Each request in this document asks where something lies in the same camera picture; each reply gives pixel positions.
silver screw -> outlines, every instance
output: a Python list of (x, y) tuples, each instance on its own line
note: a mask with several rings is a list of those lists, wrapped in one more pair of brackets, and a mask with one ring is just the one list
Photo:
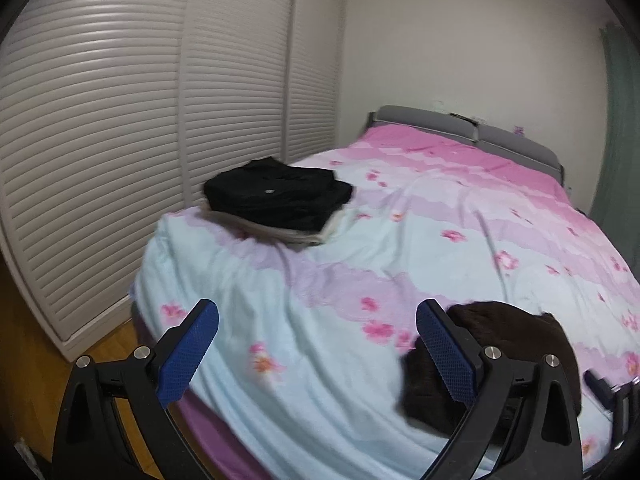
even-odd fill
[(560, 359), (558, 359), (555, 355), (553, 354), (547, 354), (545, 356), (545, 361), (546, 364), (548, 364), (549, 366), (551, 366), (552, 368), (557, 367), (560, 364)]
[(90, 362), (91, 358), (88, 355), (82, 355), (76, 361), (76, 366), (78, 368), (87, 368)]
[(500, 352), (500, 349), (495, 346), (488, 346), (484, 349), (484, 355), (489, 359), (499, 359), (502, 356), (502, 352)]
[(133, 357), (136, 359), (146, 359), (151, 354), (151, 349), (148, 346), (139, 346), (133, 351)]

louvered closet door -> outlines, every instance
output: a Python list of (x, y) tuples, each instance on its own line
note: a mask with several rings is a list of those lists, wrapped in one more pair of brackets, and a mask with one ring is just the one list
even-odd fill
[(291, 0), (190, 0), (180, 77), (189, 189), (279, 156)]
[(30, 0), (0, 52), (2, 224), (63, 339), (126, 296), (182, 205), (186, 0)]
[(335, 147), (345, 1), (295, 1), (286, 137), (289, 162)]

brown folded clothing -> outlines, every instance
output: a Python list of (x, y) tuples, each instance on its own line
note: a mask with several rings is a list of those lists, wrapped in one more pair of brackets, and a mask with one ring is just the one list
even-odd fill
[[(469, 330), (481, 347), (498, 347), (508, 358), (539, 362), (545, 354), (556, 355), (569, 383), (575, 413), (580, 413), (578, 363), (564, 330), (551, 314), (532, 316), (498, 301), (454, 305), (447, 314), (453, 323)], [(405, 414), (445, 434), (452, 434), (466, 407), (451, 398), (420, 338), (415, 342), (415, 349), (402, 358), (402, 369), (404, 384), (400, 405)], [(511, 405), (511, 409), (503, 414), (502, 429), (508, 430), (513, 412), (514, 405)]]

bed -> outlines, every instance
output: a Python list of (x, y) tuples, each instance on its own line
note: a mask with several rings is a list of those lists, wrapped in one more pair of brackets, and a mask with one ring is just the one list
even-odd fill
[[(420, 478), (447, 441), (398, 408), (425, 298), (551, 312), (581, 372), (640, 373), (640, 286), (571, 206), (551, 150), (413, 108), (383, 107), (369, 126), (297, 163), (356, 187), (326, 244), (257, 240), (195, 207), (163, 216), (146, 248), (132, 292), (143, 340), (200, 298), (220, 310), (178, 408), (230, 479)], [(610, 420), (585, 387), (578, 424), (587, 468)]]

beige folded garment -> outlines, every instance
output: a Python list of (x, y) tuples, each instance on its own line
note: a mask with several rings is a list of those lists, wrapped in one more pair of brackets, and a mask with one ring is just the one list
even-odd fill
[(338, 209), (334, 212), (324, 224), (322, 231), (319, 233), (309, 233), (306, 231), (296, 231), (294, 229), (279, 229), (277, 227), (268, 227), (266, 225), (256, 224), (240, 218), (239, 216), (223, 213), (221, 211), (211, 211), (210, 215), (216, 221), (225, 223), (235, 227), (239, 227), (248, 234), (257, 238), (274, 238), (286, 242), (288, 244), (307, 244), (320, 245), (324, 244), (340, 225), (340, 220), (344, 216), (344, 211)]

